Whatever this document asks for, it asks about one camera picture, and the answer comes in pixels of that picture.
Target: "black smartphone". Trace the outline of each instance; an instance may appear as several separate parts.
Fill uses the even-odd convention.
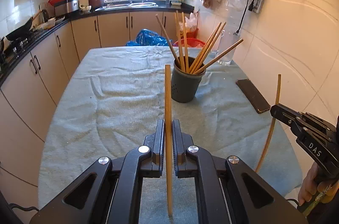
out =
[[[271,106],[249,79],[238,79],[235,83],[259,114],[270,110]]]

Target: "chopstick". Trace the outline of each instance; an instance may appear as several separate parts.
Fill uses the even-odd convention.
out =
[[[177,65],[180,66],[180,61],[179,61],[179,59],[178,59],[178,57],[177,57],[177,54],[175,53],[175,51],[174,51],[174,49],[173,49],[173,45],[172,45],[171,40],[169,39],[169,37],[168,37],[168,35],[167,35],[167,32],[166,32],[166,30],[165,30],[165,28],[164,28],[164,25],[162,25],[162,23],[161,23],[161,21],[160,21],[160,19],[159,19],[158,14],[156,14],[155,17],[157,18],[157,21],[158,21],[158,23],[159,23],[159,25],[160,25],[162,31],[163,31],[164,34],[165,34],[165,38],[166,38],[167,44],[168,44],[168,46],[169,46],[169,48],[170,48],[170,50],[171,50],[171,52],[172,52],[172,54],[173,54],[173,57],[174,57],[175,61],[177,62]]]
[[[166,187],[167,211],[172,216],[172,97],[171,66],[165,65],[165,152],[166,152]]]
[[[189,52],[187,49],[187,36],[186,36],[186,26],[185,26],[185,16],[184,12],[181,12],[182,17],[182,32],[184,34],[184,46],[185,46],[185,70],[188,73],[189,70]]]
[[[211,60],[210,62],[205,64],[203,67],[201,67],[200,69],[196,70],[193,74],[199,74],[199,73],[203,72],[207,67],[211,66],[217,60],[221,59],[224,55],[226,55],[229,51],[233,50],[235,47],[237,47],[243,41],[244,40],[241,38],[236,43],[234,43],[231,47],[229,47],[228,49],[223,51],[219,56],[215,57],[213,60]]]
[[[206,52],[206,50],[208,49],[211,40],[214,38],[215,34],[217,33],[219,27],[221,26],[221,22],[219,23],[219,25],[214,29],[213,33],[211,34],[211,36],[209,37],[209,39],[207,40],[207,42],[205,43],[204,47],[200,50],[199,54],[197,55],[197,57],[195,58],[195,60],[193,61],[193,63],[191,64],[191,66],[189,67],[189,74],[192,74],[192,69],[195,69],[197,63],[200,61],[202,55]]]
[[[200,59],[200,61],[197,63],[197,66],[195,68],[192,69],[192,74],[195,73],[196,70],[198,70],[200,68],[200,66],[203,64],[204,60],[206,59],[206,57],[208,56],[208,53],[211,51],[214,43],[216,42],[216,40],[218,39],[218,37],[220,36],[221,32],[223,31],[224,27],[226,25],[226,22],[223,23],[223,25],[220,27],[217,35],[214,37],[213,40],[211,40],[211,43],[207,49],[207,51],[205,52],[205,54],[202,56],[202,58]]]
[[[179,60],[180,60],[180,70],[183,72],[186,72],[185,70],[185,64],[184,64],[184,56],[182,54],[182,44],[181,44],[181,36],[180,36],[180,26],[179,26],[179,17],[178,17],[178,11],[175,11],[174,13],[175,17],[175,25],[177,29],[177,38],[178,38],[178,47],[179,47]]]
[[[277,93],[276,93],[275,104],[279,103],[280,89],[281,89],[281,74],[278,74],[278,84],[277,84]],[[272,135],[273,135],[275,121],[276,121],[276,118],[272,117],[271,126],[270,126],[270,129],[268,131],[268,135],[267,135],[267,139],[266,139],[266,142],[265,142],[265,146],[264,146],[264,149],[262,150],[259,162],[258,162],[257,167],[255,169],[256,173],[259,171],[259,169],[260,169],[260,167],[262,165],[262,162],[264,161],[265,155],[267,153],[268,146],[269,146],[269,144],[271,142],[271,138],[272,138]]]

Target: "table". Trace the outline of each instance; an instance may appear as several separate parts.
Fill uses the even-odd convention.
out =
[[[199,50],[189,49],[190,56]],[[211,53],[206,62],[215,56]],[[39,206],[47,204],[101,156],[125,156],[164,119],[168,47],[93,49],[70,80],[52,119],[39,176]],[[192,102],[172,100],[183,133],[212,155],[237,155],[255,168],[271,122],[236,86],[246,75],[235,64],[207,69]],[[167,216],[165,168],[143,183],[139,223],[198,223],[194,179],[173,180],[173,219]],[[279,123],[259,174],[283,196],[302,182],[292,146]]]

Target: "cabinet door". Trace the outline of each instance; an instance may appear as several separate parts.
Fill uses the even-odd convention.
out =
[[[125,46],[129,41],[129,13],[98,16],[101,47]]]
[[[68,84],[68,76],[55,41],[55,35],[46,37],[31,51],[38,73],[55,104]]]
[[[44,142],[19,118],[0,92],[1,167],[38,186]]]
[[[71,79],[79,65],[79,58],[75,48],[71,23],[65,24],[54,33],[62,62],[65,66],[68,78]]]
[[[8,203],[15,203],[22,207],[38,208],[38,187],[32,186],[22,181],[7,171],[0,168],[0,190]],[[13,212],[21,219],[24,224],[29,224],[32,216],[37,211],[22,211],[14,209]]]
[[[178,40],[174,14],[175,12],[164,12],[164,15],[162,18],[162,24],[165,27],[168,37],[173,40],[173,43]]]
[[[44,141],[56,106],[35,73],[30,53],[11,72],[1,90],[25,124]]]
[[[161,35],[161,28],[158,24],[158,21],[155,15],[159,16],[159,19],[162,20],[162,12],[130,12],[130,23],[131,28],[129,30],[129,35],[131,40],[135,40],[136,36],[142,29],[149,29],[151,31],[157,32]]]
[[[90,49],[101,47],[96,16],[73,20],[72,30],[80,61]]]

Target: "screw head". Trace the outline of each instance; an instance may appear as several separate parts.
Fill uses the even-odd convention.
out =
[[[101,165],[105,165],[105,164],[107,164],[109,161],[110,161],[109,158],[106,157],[106,156],[100,157],[100,158],[98,159],[98,162],[99,162],[99,164],[101,164]]]
[[[138,151],[141,153],[146,153],[150,150],[150,148],[148,146],[141,146],[138,148]]]
[[[192,152],[192,153],[195,153],[199,150],[197,146],[189,146],[187,149],[189,150],[189,152]]]
[[[228,161],[231,163],[231,164],[237,164],[239,163],[239,158],[235,155],[232,155],[228,158]]]

